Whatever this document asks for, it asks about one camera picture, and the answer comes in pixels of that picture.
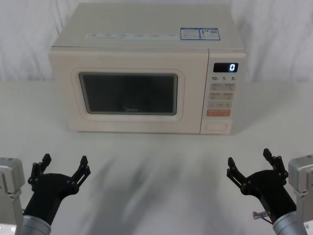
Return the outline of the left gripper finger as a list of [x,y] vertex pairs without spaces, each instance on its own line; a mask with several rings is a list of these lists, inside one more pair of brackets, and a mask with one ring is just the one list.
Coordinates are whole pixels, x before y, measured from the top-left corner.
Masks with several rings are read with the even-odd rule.
[[49,166],[50,163],[51,163],[51,156],[48,153],[44,155],[41,162],[33,163],[31,175],[27,181],[32,186],[32,188],[38,182],[39,177],[43,175],[44,171],[46,170],[46,168]]
[[79,190],[82,183],[88,178],[91,174],[88,159],[86,156],[83,156],[80,160],[80,165],[75,173],[72,175],[70,180],[70,185],[72,190]]

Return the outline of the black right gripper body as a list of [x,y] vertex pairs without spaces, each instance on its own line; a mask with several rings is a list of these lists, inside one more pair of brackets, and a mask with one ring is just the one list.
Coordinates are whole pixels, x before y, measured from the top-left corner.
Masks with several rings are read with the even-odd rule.
[[287,183],[287,171],[263,170],[245,177],[240,176],[240,190],[244,195],[256,197],[268,213],[271,221],[296,211],[296,204],[284,185]]

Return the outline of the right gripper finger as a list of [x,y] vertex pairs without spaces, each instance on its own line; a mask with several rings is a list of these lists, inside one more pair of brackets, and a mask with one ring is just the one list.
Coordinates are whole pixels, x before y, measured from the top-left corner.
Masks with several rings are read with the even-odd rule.
[[248,190],[247,177],[245,177],[236,167],[232,157],[227,161],[228,169],[226,176],[240,189]]
[[268,148],[263,150],[263,156],[272,166],[272,169],[264,170],[263,184],[267,188],[283,187],[287,183],[288,172],[285,169],[281,156],[274,156]]

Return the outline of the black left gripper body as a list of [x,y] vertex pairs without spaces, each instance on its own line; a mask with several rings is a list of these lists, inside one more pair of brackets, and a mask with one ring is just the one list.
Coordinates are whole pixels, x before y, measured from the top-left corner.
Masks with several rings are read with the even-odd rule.
[[79,191],[77,180],[57,173],[32,176],[28,183],[33,194],[23,214],[39,218],[48,225],[53,223],[62,200]]

